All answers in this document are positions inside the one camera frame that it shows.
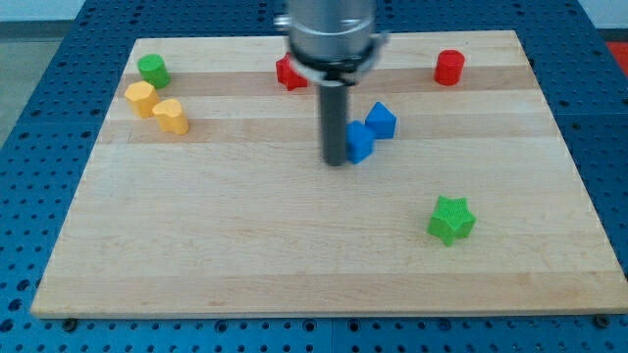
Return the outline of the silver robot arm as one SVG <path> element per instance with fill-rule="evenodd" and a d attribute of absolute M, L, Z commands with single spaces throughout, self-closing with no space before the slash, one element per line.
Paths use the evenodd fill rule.
<path fill-rule="evenodd" d="M 387 32 L 376 32 L 374 0 L 289 0 L 274 19 L 290 64 L 328 87 L 353 86 L 376 66 Z"/>

